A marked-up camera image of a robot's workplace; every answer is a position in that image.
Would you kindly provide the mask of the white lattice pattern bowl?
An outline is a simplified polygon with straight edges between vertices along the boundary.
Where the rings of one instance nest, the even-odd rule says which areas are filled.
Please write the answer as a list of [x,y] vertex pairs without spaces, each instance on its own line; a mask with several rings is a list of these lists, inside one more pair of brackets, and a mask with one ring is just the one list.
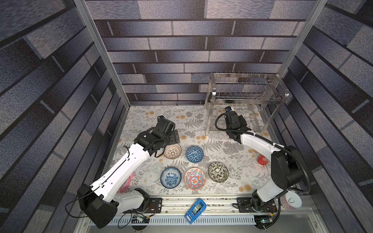
[[181,155],[182,148],[179,144],[168,145],[164,149],[164,156],[168,159],[176,159]]

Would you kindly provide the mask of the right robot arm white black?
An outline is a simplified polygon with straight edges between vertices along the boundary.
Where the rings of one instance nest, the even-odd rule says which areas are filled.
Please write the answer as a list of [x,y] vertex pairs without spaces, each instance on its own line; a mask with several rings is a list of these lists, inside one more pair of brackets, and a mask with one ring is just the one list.
[[279,199],[288,192],[310,193],[310,178],[305,162],[296,147],[274,143],[253,132],[247,127],[244,117],[238,115],[230,106],[218,116],[218,118],[221,117],[225,120],[226,128],[219,128],[216,120],[215,127],[218,130],[226,132],[230,139],[253,148],[271,165],[270,179],[253,192],[250,203],[245,205],[246,208],[263,212],[274,203],[275,199]]

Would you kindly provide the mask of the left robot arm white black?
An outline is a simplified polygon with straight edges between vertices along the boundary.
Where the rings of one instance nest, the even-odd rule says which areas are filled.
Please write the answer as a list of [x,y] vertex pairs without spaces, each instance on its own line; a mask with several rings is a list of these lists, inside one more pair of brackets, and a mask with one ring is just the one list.
[[150,196],[144,190],[136,188],[124,194],[118,191],[143,162],[160,149],[179,142],[175,123],[158,116],[157,125],[139,133],[126,154],[108,172],[91,185],[83,184],[78,189],[80,209],[99,229],[118,213],[145,211]]

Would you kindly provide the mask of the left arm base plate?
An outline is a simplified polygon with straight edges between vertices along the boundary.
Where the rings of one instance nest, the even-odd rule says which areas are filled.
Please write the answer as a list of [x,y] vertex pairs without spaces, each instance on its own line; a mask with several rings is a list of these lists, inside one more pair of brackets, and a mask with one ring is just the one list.
[[150,198],[149,199],[149,204],[144,211],[144,213],[147,214],[160,214],[162,210],[162,198]]

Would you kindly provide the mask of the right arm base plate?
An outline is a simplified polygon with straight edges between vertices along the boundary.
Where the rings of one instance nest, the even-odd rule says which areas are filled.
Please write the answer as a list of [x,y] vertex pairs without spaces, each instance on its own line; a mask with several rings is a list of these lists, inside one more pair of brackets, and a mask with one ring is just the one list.
[[277,212],[277,206],[274,200],[263,203],[259,201],[257,209],[251,202],[251,197],[238,197],[236,203],[233,203],[233,207],[237,208],[240,213],[275,213]]

